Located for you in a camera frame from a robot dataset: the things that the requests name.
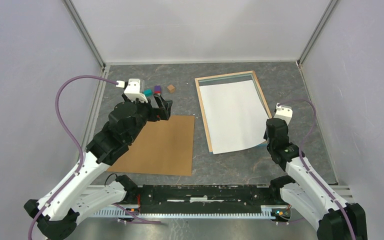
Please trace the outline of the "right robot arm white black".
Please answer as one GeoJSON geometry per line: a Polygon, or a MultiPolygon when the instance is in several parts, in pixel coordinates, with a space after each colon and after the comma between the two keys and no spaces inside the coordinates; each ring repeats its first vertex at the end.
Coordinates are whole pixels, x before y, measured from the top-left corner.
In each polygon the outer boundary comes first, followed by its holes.
{"type": "Polygon", "coordinates": [[[366,213],[332,189],[301,149],[289,140],[285,120],[266,121],[264,139],[273,162],[286,173],[270,182],[269,199],[294,207],[312,225],[319,240],[368,239],[366,213]]]}

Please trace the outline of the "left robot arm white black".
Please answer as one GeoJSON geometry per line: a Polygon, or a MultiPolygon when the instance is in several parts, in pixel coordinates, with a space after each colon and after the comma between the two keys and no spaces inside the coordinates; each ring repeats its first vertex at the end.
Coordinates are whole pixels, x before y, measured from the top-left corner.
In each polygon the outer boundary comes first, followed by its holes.
{"type": "Polygon", "coordinates": [[[149,99],[141,102],[124,96],[63,180],[44,197],[25,203],[33,225],[49,240],[66,239],[82,221],[109,205],[136,200],[135,185],[125,175],[85,197],[82,194],[129,150],[147,122],[170,119],[173,101],[165,100],[159,93],[153,97],[157,107],[149,99]]]}

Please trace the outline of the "colourful balloon photo print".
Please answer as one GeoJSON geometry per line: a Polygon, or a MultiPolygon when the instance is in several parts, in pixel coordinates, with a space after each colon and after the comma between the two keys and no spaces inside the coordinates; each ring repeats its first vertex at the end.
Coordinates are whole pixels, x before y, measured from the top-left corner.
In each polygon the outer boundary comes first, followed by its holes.
{"type": "Polygon", "coordinates": [[[269,118],[252,80],[200,85],[211,152],[242,151],[265,142],[269,118]]]}

